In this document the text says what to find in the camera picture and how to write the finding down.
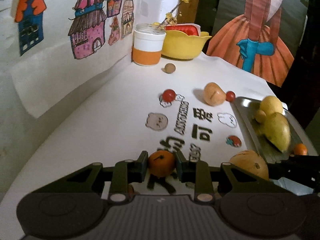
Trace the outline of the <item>small orange tangerine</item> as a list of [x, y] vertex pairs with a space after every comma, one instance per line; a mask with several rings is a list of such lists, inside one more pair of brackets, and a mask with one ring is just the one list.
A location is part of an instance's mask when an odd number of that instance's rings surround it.
[[149, 156], [148, 162], [150, 173], [158, 178], [171, 175], [175, 169], [174, 155], [165, 150], [154, 152]]
[[293, 153], [295, 155], [308, 155], [308, 149], [303, 143], [296, 144], [294, 146]]

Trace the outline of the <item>large tan orange fruit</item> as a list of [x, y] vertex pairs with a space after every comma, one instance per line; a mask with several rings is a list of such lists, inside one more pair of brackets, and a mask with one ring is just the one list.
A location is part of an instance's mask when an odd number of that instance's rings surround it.
[[253, 150], [241, 151], [232, 156], [229, 162], [264, 180], [269, 180], [267, 163]]

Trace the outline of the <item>small brown walnut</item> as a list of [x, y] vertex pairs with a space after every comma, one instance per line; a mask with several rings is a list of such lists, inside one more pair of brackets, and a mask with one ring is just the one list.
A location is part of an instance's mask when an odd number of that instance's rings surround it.
[[176, 71], [176, 66], [173, 63], [167, 63], [164, 67], [164, 71], [167, 74], [172, 74], [173, 72]]

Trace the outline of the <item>yellow mango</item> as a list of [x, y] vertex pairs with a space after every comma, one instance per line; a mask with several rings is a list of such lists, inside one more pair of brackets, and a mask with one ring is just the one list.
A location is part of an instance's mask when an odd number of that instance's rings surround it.
[[291, 143], [291, 132], [287, 118], [280, 113], [273, 113], [266, 117], [261, 125], [261, 133], [281, 153], [288, 150]]

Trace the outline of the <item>round yellow fruit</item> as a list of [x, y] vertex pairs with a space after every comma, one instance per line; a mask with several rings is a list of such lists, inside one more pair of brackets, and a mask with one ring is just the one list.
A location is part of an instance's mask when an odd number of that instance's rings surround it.
[[259, 109], [267, 116], [273, 113], [283, 113], [283, 105], [276, 96], [266, 96], [260, 103]]

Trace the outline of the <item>metal tray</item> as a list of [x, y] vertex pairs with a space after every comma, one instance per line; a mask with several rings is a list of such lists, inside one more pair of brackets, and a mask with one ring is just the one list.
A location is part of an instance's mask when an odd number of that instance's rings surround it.
[[257, 152], [267, 163], [288, 159], [300, 143], [306, 146], [308, 155], [318, 155], [306, 132], [289, 111], [274, 113], [260, 124], [254, 118], [260, 106], [259, 100], [238, 97], [233, 105], [244, 121]]

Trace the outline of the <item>tan pear-shaped fruit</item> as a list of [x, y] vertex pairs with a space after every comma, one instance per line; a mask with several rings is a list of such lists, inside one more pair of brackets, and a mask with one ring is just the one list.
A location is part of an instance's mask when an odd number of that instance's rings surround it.
[[225, 92], [214, 82], [210, 82], [205, 86], [203, 97], [205, 102], [210, 106], [221, 105], [226, 100]]

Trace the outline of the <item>red cherry tomato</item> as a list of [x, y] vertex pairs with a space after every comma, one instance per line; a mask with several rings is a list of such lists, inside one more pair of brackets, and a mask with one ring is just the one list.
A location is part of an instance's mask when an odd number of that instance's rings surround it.
[[235, 93], [233, 91], [228, 91], [226, 93], [226, 101], [228, 102], [233, 102], [235, 100], [236, 96]]
[[164, 102], [172, 102], [176, 98], [176, 93], [172, 89], [166, 89], [162, 94], [162, 99]]

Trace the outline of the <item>red cherry tomato left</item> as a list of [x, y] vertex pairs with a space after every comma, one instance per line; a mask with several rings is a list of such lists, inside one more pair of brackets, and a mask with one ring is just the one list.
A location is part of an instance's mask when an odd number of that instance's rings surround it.
[[176, 98], [176, 93], [172, 89], [166, 89], [162, 94], [162, 99], [164, 102], [172, 102]]

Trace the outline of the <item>yellow plastic bowl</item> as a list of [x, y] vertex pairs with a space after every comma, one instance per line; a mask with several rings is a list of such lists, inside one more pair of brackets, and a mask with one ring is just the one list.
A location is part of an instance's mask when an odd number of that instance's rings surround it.
[[163, 43], [162, 55], [179, 60], [192, 60], [198, 57], [205, 43], [212, 38], [202, 31], [199, 36], [187, 35], [179, 30], [168, 30]]

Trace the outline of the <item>red packet in bowl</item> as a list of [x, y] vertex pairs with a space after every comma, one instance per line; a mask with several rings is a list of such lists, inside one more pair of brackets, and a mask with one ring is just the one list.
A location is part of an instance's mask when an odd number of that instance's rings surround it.
[[201, 32], [199, 26], [196, 24], [167, 25], [165, 29], [181, 31], [188, 36], [199, 36]]

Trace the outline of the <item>colourful houses drawing sheet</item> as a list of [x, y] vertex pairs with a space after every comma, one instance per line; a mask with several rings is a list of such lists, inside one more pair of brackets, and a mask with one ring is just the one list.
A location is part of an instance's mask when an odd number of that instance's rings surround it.
[[133, 28], [155, 22], [161, 0], [3, 0], [1, 65], [38, 118], [130, 53]]

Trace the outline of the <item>orange dress girl poster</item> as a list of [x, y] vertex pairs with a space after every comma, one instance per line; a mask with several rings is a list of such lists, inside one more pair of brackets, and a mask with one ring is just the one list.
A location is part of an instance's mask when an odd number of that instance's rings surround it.
[[206, 54], [282, 86], [302, 41], [309, 0], [219, 0]]

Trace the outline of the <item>yellow flower twig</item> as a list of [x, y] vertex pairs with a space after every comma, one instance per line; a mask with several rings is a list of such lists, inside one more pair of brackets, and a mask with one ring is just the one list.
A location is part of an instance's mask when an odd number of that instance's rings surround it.
[[167, 26], [177, 25], [177, 16], [174, 16], [174, 12], [180, 7], [181, 4], [187, 4], [189, 0], [178, 0], [178, 3], [169, 12], [165, 14], [165, 19], [161, 22], [153, 22], [152, 27], [156, 29], [164, 30]]

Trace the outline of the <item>brown wooden frame post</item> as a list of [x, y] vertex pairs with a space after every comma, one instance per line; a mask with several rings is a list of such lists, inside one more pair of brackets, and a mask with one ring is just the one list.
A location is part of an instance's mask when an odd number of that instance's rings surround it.
[[177, 10], [178, 23], [194, 23], [199, 0], [189, 0], [189, 3], [182, 3]]

